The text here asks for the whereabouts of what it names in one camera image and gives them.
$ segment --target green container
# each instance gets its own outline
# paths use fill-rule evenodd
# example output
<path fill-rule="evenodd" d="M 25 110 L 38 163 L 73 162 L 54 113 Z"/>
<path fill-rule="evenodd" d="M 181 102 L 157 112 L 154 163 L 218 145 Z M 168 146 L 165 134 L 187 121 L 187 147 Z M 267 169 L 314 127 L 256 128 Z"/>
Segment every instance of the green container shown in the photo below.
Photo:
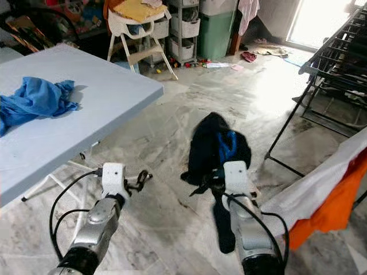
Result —
<path fill-rule="evenodd" d="M 207 59 L 224 57 L 233 25 L 233 12 L 208 16 L 200 14 L 198 55 Z"/>

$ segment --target black cable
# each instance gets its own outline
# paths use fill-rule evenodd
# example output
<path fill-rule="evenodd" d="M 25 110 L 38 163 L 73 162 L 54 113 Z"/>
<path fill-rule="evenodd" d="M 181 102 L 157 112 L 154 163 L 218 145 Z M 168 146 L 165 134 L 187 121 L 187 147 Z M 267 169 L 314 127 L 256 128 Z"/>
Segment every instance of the black cable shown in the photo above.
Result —
<path fill-rule="evenodd" d="M 51 241 L 52 241 L 52 245 L 53 248 L 56 252 L 57 258 L 59 261 L 61 261 L 63 259 L 63 255 L 61 255 L 60 250 L 58 249 L 58 246 L 56 244 L 55 238 L 53 236 L 53 225 L 52 225 L 52 218 L 53 218 L 53 212 L 55 210 L 56 204 L 57 202 L 60 200 L 60 198 L 70 189 L 70 187 L 72 187 L 75 183 L 77 183 L 80 179 L 83 179 L 84 177 L 88 176 L 88 175 L 92 175 L 92 174 L 96 174 L 96 171 L 91 171 L 85 174 L 82 174 L 80 177 L 76 178 L 75 180 L 73 180 L 72 183 L 70 183 L 61 193 L 60 195 L 58 195 L 58 197 L 55 199 L 55 201 L 53 202 L 53 205 L 51 207 L 51 212 L 50 212 L 50 217 L 49 217 L 49 231 L 50 231 L 50 237 L 51 237 Z"/>
<path fill-rule="evenodd" d="M 232 201 L 234 201 L 235 203 L 237 203 L 240 207 L 242 207 L 246 212 L 248 212 L 262 226 L 262 228 L 266 231 L 266 233 L 268 234 L 271 242 L 274 245 L 275 254 L 276 254 L 277 258 L 278 258 L 278 261 L 279 261 L 280 265 L 283 268 L 285 268 L 285 265 L 284 265 L 284 262 L 283 262 L 283 258 L 282 258 L 282 253 L 280 252 L 280 249 L 279 249 L 279 245 L 276 242 L 276 239 L 274 238 L 273 234 L 271 234 L 269 228 L 265 225 L 265 223 L 263 223 L 263 221 L 254 212 L 252 212 L 249 208 L 247 208 L 240 201 L 238 201 L 233 195 L 229 195 L 229 194 L 227 194 L 225 192 L 223 192 L 222 195 L 230 198 Z"/>
<path fill-rule="evenodd" d="M 61 221 L 62 221 L 62 220 L 63 220 L 67 215 L 69 215 L 69 214 L 71 214 L 71 213 L 74 213 L 74 212 L 89 212 L 89 210 L 88 210 L 88 209 L 73 209 L 73 210 L 67 211 L 66 213 L 64 213 L 64 214 L 60 217 L 60 219 L 58 219 L 57 224 L 56 224 L 56 226 L 55 226 L 55 230 L 54 230 L 54 232 L 53 232 L 53 238 L 54 238 L 55 245 L 56 245 L 56 247 L 57 247 L 57 250 L 58 250 L 58 251 L 60 251 L 60 249 L 58 248 L 58 244 L 57 244 L 57 229 L 58 229 L 58 227 L 59 227 L 59 225 L 60 225 Z"/>
<path fill-rule="evenodd" d="M 284 262 L 284 268 L 286 268 L 287 262 L 288 262 L 288 256 L 289 256 L 289 231 L 288 231 L 288 227 L 286 222 L 284 221 L 284 219 L 276 214 L 276 213 L 272 213 L 272 212 L 261 212 L 263 215 L 267 215 L 267 216 L 274 216 L 277 217 L 278 219 L 280 219 L 280 221 L 282 222 L 283 226 L 284 226 L 284 237 L 286 239 L 286 247 L 284 249 L 284 256 L 283 256 L 283 262 Z"/>

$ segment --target blue towel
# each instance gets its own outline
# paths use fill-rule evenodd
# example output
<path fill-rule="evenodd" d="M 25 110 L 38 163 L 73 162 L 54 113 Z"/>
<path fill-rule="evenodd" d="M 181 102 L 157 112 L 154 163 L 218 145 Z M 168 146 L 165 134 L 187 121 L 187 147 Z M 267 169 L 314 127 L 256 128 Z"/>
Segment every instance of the blue towel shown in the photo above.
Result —
<path fill-rule="evenodd" d="M 35 119 L 55 117 L 78 108 L 70 102 L 74 81 L 52 84 L 41 78 L 24 77 L 22 86 L 12 96 L 0 96 L 0 137 L 7 129 Z"/>

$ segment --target blue-gray table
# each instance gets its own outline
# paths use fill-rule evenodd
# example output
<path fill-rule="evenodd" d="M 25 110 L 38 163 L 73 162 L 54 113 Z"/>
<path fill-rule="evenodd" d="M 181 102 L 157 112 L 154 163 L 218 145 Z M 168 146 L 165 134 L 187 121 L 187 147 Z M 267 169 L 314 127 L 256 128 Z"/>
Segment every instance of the blue-gray table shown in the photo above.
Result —
<path fill-rule="evenodd" d="M 0 65 L 0 94 L 24 76 L 75 81 L 78 111 L 35 119 L 0 137 L 0 206 L 88 149 L 163 94 L 163 86 L 75 48 L 59 45 Z"/>

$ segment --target doorway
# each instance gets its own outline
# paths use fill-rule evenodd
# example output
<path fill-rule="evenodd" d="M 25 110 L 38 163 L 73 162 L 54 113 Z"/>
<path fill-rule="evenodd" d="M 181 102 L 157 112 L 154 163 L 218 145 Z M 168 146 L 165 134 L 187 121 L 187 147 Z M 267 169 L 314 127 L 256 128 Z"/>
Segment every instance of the doorway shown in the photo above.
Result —
<path fill-rule="evenodd" d="M 286 41 L 310 49 L 318 49 L 324 39 L 347 20 L 346 6 L 355 0 L 300 0 Z"/>

